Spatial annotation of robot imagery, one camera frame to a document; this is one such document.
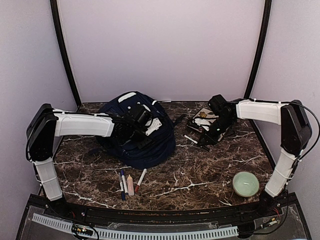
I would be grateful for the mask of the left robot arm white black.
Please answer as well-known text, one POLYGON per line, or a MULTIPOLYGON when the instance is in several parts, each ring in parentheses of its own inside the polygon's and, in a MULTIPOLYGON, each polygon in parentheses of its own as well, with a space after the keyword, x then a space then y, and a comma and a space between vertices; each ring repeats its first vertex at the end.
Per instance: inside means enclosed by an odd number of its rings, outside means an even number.
POLYGON ((141 142, 161 127, 157 117, 144 105, 137 105, 129 112, 79 113, 52 108, 43 104, 26 130, 26 159, 31 162, 51 210, 60 218, 67 218, 70 206, 62 198, 56 169, 53 163, 55 138, 63 136, 98 136, 113 138, 120 143, 141 142))

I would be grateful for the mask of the grey slim pen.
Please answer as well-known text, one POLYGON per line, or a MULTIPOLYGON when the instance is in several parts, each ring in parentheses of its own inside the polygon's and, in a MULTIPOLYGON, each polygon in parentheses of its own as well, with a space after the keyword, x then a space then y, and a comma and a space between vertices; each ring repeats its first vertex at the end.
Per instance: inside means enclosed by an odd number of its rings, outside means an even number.
POLYGON ((124 186, 123 186, 123 181, 122 181, 122 175, 120 172, 118 173, 118 178, 119 178, 119 185, 120 185, 120 191, 121 191, 121 200, 125 201, 126 196, 125 196, 125 191, 124 191, 124 186))

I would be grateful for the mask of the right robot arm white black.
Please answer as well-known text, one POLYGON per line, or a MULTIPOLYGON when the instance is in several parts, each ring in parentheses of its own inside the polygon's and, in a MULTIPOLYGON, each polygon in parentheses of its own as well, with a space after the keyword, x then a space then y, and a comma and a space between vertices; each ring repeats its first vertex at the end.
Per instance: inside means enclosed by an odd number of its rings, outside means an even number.
POLYGON ((215 115, 213 123, 198 139, 198 146, 216 145, 224 133, 239 119, 261 121, 280 126, 280 155, 273 173, 264 188, 264 194, 274 199, 293 178, 313 130, 307 114, 312 111, 300 100, 270 101, 253 98, 238 98, 227 101, 222 95, 208 101, 215 115))

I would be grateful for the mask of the white marker black cap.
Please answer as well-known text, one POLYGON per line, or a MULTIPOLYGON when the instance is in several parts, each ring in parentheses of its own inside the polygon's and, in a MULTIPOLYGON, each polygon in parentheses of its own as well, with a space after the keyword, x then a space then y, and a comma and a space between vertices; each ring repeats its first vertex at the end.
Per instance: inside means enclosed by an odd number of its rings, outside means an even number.
POLYGON ((192 139, 191 137, 187 136, 187 135, 183 135, 186 139, 190 140, 191 142, 193 142, 194 144, 198 145, 198 142, 194 139, 192 139))

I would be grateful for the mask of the blue capped white pen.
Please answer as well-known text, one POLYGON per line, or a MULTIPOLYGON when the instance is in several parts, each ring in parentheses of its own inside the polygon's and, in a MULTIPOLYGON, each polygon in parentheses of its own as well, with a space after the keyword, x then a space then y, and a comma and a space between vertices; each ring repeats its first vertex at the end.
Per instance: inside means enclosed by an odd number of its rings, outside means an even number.
POLYGON ((128 195, 129 194, 128 186, 127 186, 127 182, 126 182, 125 172, 123 169, 120 171, 120 174, 121 174, 122 184, 123 184, 123 188, 124 188, 124 193, 125 193, 125 195, 128 195))

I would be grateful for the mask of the pale peach highlighter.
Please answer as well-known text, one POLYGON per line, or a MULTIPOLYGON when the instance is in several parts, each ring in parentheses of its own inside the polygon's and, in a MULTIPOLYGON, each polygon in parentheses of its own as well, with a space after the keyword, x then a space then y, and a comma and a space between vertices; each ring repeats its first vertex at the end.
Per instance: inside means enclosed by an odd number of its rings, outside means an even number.
POLYGON ((129 196, 135 195, 134 182, 133 182, 133 178, 130 174, 127 177, 127 189, 128 189, 129 196))

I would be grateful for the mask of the white marker red cap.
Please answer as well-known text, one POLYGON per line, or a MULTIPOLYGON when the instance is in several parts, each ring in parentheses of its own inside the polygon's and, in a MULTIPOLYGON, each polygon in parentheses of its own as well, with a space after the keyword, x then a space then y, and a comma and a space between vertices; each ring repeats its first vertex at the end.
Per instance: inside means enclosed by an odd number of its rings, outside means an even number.
POLYGON ((136 186, 135 186, 135 189, 134 189, 134 193, 135 193, 135 194, 138 193, 139 188, 140 188, 140 186, 141 186, 141 184, 142 184, 142 181, 143 181, 146 173, 147 173, 147 169, 145 168, 145 169, 142 171, 142 173, 141 173, 141 175, 140 175, 140 178, 139 178, 139 180, 138 180, 138 182, 137 182, 137 184, 136 184, 136 186))

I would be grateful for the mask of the navy blue student backpack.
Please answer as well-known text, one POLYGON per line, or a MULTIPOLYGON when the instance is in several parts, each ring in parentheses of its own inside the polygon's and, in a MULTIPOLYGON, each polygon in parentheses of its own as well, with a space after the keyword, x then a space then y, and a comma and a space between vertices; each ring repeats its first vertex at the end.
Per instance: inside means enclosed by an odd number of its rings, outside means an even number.
POLYGON ((155 99, 138 91, 124 93, 107 102, 99 109, 100 114, 123 115, 136 104, 145 106, 154 118, 159 118, 162 126, 140 143, 129 141, 119 145, 110 137, 97 136, 101 149, 135 169, 148 169, 165 161, 176 149, 175 127, 185 118, 185 114, 172 121, 166 110, 155 99))

